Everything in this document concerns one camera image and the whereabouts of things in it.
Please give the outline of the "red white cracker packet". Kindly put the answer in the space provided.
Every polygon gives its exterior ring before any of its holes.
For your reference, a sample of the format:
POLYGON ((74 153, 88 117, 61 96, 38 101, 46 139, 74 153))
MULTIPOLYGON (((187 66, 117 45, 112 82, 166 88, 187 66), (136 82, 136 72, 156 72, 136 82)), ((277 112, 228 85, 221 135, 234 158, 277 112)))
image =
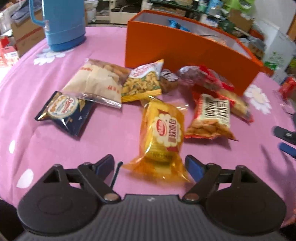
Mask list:
POLYGON ((234 101, 220 95, 193 92, 194 117, 185 131, 185 138, 213 140, 225 137, 236 140, 230 130, 231 108, 234 101))

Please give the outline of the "navy butter cookies packet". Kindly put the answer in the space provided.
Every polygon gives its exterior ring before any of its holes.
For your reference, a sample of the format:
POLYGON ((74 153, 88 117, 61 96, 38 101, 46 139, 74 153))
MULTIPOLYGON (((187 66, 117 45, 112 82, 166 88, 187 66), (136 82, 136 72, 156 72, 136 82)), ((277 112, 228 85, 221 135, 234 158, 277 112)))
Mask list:
POLYGON ((68 134, 77 137, 93 109, 94 103, 55 91, 35 116, 36 121, 50 120, 68 134))

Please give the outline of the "orange rice cracker packet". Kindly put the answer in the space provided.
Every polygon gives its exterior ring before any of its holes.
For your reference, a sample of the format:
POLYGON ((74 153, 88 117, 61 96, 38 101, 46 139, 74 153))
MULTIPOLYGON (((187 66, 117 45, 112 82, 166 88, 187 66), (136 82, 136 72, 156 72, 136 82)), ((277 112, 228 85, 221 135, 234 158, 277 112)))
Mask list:
POLYGON ((138 178, 154 182, 189 182, 180 157, 184 142, 186 108, 149 96, 141 100, 144 106, 140 126, 139 155, 123 168, 138 178))

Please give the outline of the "beige clear snack bag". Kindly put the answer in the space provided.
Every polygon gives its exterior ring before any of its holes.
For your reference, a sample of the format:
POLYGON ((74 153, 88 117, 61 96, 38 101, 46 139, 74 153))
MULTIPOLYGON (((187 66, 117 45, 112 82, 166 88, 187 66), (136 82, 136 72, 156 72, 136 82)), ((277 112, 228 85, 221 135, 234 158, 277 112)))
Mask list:
POLYGON ((116 64, 87 59, 62 92, 113 108, 122 107, 121 92, 130 70, 116 64))

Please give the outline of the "red long snack packet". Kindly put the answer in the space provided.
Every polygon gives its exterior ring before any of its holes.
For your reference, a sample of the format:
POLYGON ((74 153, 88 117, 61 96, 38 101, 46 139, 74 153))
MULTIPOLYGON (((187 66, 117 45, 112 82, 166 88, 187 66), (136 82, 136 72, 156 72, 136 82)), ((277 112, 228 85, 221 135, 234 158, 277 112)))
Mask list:
POLYGON ((231 112, 247 123, 253 122, 253 116, 249 110, 248 103, 243 97, 234 93, 234 85, 225 77, 205 65, 184 66, 177 71, 179 81, 191 86, 199 85, 227 97, 234 102, 231 112))

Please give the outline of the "small brown cake packet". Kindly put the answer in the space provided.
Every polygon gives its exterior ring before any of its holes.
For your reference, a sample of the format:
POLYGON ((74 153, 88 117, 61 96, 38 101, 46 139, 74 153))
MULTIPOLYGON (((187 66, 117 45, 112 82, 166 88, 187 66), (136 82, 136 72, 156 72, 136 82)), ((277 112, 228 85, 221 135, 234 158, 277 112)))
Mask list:
POLYGON ((168 93, 175 90, 178 87, 178 79, 178 76, 170 70, 162 70, 159 76, 159 84, 162 89, 162 93, 168 93))

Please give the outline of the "yellow green bean snack packet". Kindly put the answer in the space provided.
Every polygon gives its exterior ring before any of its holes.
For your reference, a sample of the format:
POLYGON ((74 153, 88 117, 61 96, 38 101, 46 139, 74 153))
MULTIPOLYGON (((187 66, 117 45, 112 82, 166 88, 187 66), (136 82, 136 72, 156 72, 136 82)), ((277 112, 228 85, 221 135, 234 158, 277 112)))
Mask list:
POLYGON ((132 102, 146 98, 149 95, 161 95, 162 89, 159 78, 163 65, 164 60, 161 59, 133 69, 123 84, 121 101, 132 102))

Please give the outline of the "red box at right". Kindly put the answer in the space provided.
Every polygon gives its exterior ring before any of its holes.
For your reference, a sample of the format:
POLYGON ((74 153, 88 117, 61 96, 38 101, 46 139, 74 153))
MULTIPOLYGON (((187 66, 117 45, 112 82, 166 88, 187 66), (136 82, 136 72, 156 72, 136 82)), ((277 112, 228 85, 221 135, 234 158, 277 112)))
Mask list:
POLYGON ((280 89, 278 90, 281 98, 283 100, 287 100, 293 90, 295 89, 296 81, 295 78, 292 76, 289 76, 285 79, 284 83, 281 85, 280 89))

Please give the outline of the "pink flowered tablecloth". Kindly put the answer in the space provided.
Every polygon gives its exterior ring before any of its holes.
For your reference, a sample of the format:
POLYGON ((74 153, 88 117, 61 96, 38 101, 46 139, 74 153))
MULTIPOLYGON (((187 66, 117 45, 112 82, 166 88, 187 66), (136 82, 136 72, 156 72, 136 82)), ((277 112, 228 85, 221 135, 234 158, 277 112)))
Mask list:
MULTIPOLYGON (((1 198, 17 205, 31 186, 54 164, 76 168, 112 154, 115 161, 128 163, 138 155, 142 106, 127 104, 122 109, 98 105, 79 139, 67 135, 50 121, 35 116, 49 97, 64 87, 87 58, 122 65, 126 29, 89 27, 87 40, 61 54, 49 54, 45 40, 16 63, 1 81, 1 198)), ((259 73, 253 88, 269 100, 268 110, 251 107, 254 122, 232 117, 235 141, 218 138, 186 140, 181 157, 191 154, 203 163, 225 169, 245 165, 268 184, 286 203, 287 216, 295 217, 295 160, 278 149, 274 126, 293 129, 275 91, 278 85, 259 73)))

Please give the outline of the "white mini fridge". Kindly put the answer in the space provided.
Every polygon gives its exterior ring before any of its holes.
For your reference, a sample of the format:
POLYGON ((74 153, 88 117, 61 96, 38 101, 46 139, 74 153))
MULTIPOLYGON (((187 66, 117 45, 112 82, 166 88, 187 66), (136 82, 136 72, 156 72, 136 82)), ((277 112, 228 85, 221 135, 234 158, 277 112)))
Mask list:
POLYGON ((268 20, 260 20, 266 49, 262 62, 272 70, 285 70, 295 54, 295 43, 280 28, 268 20))

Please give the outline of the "orange storage box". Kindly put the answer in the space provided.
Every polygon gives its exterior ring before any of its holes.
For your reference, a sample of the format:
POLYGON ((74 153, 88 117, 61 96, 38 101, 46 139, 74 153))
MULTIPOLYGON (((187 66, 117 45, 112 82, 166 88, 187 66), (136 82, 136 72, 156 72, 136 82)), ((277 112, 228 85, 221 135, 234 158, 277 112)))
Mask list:
POLYGON ((267 68, 239 39, 199 21, 160 11, 141 11, 127 23, 125 66, 164 60, 164 67, 205 65, 230 81, 243 95, 258 73, 267 68), (190 32, 169 26, 174 20, 190 32))

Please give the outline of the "red carton on floor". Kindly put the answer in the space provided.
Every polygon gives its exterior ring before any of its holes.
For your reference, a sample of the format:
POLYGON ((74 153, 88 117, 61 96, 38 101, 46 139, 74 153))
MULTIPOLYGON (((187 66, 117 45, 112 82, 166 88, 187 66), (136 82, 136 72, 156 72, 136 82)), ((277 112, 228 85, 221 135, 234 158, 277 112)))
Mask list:
POLYGON ((1 66, 14 66, 19 60, 19 55, 13 46, 1 49, 1 66))

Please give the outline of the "blue snack packet in box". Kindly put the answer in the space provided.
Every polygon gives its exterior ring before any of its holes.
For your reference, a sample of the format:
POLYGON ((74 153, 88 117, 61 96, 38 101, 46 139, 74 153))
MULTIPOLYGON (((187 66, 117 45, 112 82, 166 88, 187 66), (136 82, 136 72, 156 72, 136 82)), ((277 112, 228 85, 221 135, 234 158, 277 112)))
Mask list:
POLYGON ((186 31, 186 32, 190 32, 189 29, 185 28, 184 26, 180 25, 179 23, 177 23, 174 20, 169 20, 169 26, 171 28, 174 28, 174 29, 179 29, 179 30, 183 30, 183 31, 186 31))

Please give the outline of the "large cardboard box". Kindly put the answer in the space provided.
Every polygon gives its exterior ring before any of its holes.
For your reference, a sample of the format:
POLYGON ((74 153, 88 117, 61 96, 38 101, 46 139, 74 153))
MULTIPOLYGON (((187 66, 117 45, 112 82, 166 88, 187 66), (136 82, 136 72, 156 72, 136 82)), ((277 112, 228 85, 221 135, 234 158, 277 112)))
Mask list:
POLYGON ((12 22, 11 29, 19 57, 45 38, 43 28, 34 24, 30 16, 19 24, 12 22))

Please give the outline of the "blue thermos jug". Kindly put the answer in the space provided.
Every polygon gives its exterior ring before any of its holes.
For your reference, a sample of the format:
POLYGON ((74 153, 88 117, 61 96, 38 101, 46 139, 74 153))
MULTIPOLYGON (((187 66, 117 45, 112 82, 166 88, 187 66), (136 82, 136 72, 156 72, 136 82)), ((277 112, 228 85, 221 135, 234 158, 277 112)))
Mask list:
POLYGON ((47 44, 54 52, 70 50, 86 40, 84 0, 42 1, 43 19, 34 15, 34 2, 29 0, 30 17, 42 27, 47 44))

